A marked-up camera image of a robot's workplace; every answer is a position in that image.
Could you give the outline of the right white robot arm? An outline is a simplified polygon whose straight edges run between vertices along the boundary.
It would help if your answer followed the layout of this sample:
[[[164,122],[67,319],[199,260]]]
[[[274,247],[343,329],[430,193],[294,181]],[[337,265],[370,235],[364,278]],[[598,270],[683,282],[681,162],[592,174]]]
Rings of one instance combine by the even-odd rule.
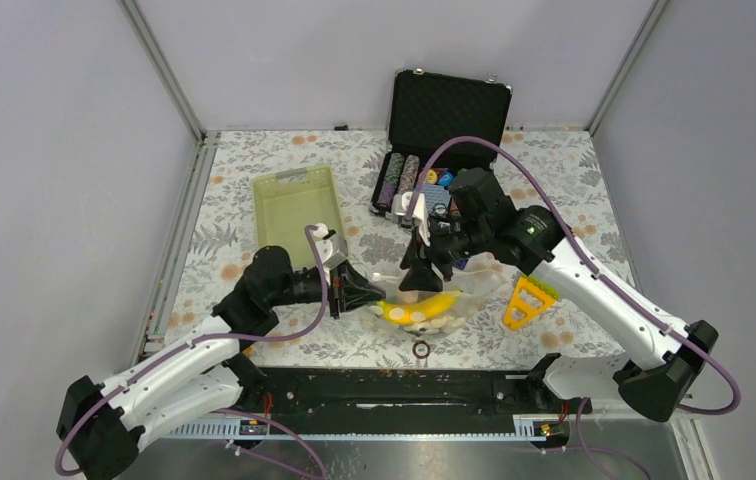
[[[704,320],[689,324],[643,297],[592,255],[557,216],[540,205],[519,208],[494,174],[475,168],[448,191],[457,214],[429,216],[421,195],[394,198],[392,212],[413,232],[401,261],[400,288],[439,292],[456,261],[490,253],[552,288],[600,325],[623,354],[572,358],[549,354],[533,369],[529,402],[551,412],[567,399],[621,399],[641,416],[666,422],[701,373],[718,339]]]

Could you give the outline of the clear zip top bag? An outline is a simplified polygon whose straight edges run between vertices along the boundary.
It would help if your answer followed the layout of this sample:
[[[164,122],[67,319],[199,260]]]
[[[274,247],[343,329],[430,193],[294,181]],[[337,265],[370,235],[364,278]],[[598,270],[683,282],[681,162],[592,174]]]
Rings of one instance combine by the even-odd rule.
[[[506,277],[490,268],[457,271],[452,280],[435,293],[400,289],[402,274],[372,274],[386,298],[358,311],[364,326],[388,334],[415,337],[446,336],[477,316]]]

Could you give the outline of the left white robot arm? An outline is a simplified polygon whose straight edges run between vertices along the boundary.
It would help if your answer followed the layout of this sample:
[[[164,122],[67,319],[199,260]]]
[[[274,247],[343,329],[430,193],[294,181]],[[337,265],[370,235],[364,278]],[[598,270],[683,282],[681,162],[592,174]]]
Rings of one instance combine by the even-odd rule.
[[[242,360],[255,343],[285,342],[316,329],[325,315],[381,301],[386,293],[348,260],[347,244],[324,224],[304,229],[314,265],[295,269],[281,246],[253,256],[233,290],[190,333],[101,382],[83,376],[66,390],[56,434],[58,475],[114,479],[155,440],[211,411],[263,401],[259,372]],[[304,329],[271,336],[280,306],[316,304]]]

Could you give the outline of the yellow banana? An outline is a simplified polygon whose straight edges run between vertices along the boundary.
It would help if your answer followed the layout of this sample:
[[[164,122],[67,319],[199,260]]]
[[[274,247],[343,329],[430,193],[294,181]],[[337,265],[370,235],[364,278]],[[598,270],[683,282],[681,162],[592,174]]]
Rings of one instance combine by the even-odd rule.
[[[395,325],[413,325],[441,317],[456,304],[459,291],[435,293],[415,303],[397,304],[378,301],[370,310]]]

